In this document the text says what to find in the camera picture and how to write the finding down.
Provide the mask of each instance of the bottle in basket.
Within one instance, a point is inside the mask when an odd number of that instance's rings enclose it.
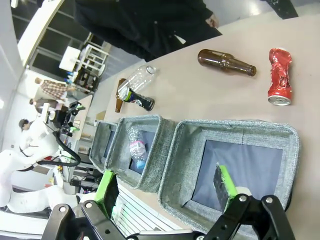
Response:
[[[131,158],[135,161],[137,169],[144,169],[148,155],[142,132],[135,126],[130,127],[127,132]]]
[[[291,55],[281,48],[272,48],[269,52],[269,60],[272,68],[268,101],[277,106],[289,105],[292,100],[292,88],[288,74],[292,62]]]

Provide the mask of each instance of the storage bin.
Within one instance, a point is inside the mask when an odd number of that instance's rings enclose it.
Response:
[[[127,129],[135,126],[142,130],[148,157],[142,172],[132,162]],[[175,122],[159,115],[145,115],[121,118],[104,168],[118,173],[118,178],[132,189],[156,193],[175,131]]]
[[[251,120],[184,120],[176,126],[158,201],[169,214],[207,233],[222,214],[216,164],[253,197],[276,195],[287,206],[298,167],[299,137],[288,124]],[[237,239],[257,239],[241,226]]]
[[[93,138],[90,161],[101,173],[105,171],[105,163],[111,143],[115,137],[117,124],[113,122],[98,122]]]

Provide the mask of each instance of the bottle cap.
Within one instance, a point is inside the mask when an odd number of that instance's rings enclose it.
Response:
[[[137,169],[144,169],[144,168],[145,168],[145,165],[146,165],[146,162],[145,162],[145,161],[137,161],[137,162],[136,162],[136,168],[137,168]]]
[[[155,68],[152,67],[152,66],[146,66],[145,69],[146,69],[146,71],[147,71],[148,73],[150,73],[151,75],[155,74],[155,72],[156,72]]]

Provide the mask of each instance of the screw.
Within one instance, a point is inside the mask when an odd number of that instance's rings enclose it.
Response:
[[[92,203],[91,203],[91,202],[88,202],[88,203],[85,205],[85,207],[86,207],[87,209],[91,208],[91,207],[92,207]]]
[[[273,199],[271,197],[268,197],[266,200],[265,200],[268,204],[271,204],[273,202]]]
[[[60,212],[65,212],[66,210],[67,210],[67,209],[66,209],[65,206],[62,206],[62,207],[59,208],[59,211],[60,211]]]
[[[239,197],[239,200],[240,202],[245,202],[247,200],[247,197],[242,195]]]

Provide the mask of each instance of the gray fabric basket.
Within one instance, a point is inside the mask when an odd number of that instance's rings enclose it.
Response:
[[[127,128],[155,133],[142,174],[129,169],[131,154]],[[104,168],[118,173],[118,178],[133,189],[157,193],[168,157],[176,123],[159,115],[123,117],[118,123]]]
[[[203,233],[207,233],[222,214],[192,200],[207,140],[281,149],[273,194],[282,207],[286,207],[298,168],[300,142],[294,128],[252,120],[184,120],[176,126],[158,193],[159,204],[165,211]],[[235,239],[257,239],[257,236],[251,226],[244,225]]]
[[[90,161],[101,173],[105,171],[106,163],[106,149],[111,145],[112,139],[110,136],[112,132],[117,129],[117,124],[113,122],[100,121],[98,122],[95,135],[89,154]]]

